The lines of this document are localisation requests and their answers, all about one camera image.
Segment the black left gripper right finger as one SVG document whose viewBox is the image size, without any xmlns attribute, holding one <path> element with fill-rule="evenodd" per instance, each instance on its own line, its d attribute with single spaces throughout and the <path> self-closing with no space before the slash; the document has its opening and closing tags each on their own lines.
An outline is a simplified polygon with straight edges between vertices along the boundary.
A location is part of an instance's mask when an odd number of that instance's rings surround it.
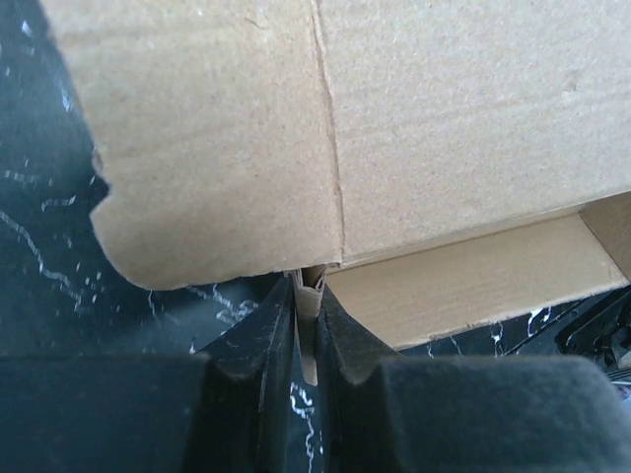
<svg viewBox="0 0 631 473">
<path fill-rule="evenodd" d="M 316 326 L 328 472 L 626 472 L 630 415 L 579 357 L 405 356 L 332 291 Z"/>
</svg>

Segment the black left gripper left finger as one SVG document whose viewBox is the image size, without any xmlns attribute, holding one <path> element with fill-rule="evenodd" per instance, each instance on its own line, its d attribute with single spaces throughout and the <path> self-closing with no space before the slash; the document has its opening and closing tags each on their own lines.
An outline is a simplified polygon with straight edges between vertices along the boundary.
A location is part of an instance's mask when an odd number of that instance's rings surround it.
<svg viewBox="0 0 631 473">
<path fill-rule="evenodd" d="M 5 357 L 5 472 L 281 472 L 291 281 L 193 354 Z"/>
</svg>

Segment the cardboard box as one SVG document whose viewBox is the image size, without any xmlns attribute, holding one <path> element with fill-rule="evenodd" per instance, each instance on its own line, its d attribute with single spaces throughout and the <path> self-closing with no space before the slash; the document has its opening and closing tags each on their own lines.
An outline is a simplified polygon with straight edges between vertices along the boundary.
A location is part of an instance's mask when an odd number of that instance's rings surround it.
<svg viewBox="0 0 631 473">
<path fill-rule="evenodd" d="M 46 1 L 107 196 L 165 291 L 292 277 L 395 348 L 630 280 L 626 1 Z"/>
</svg>

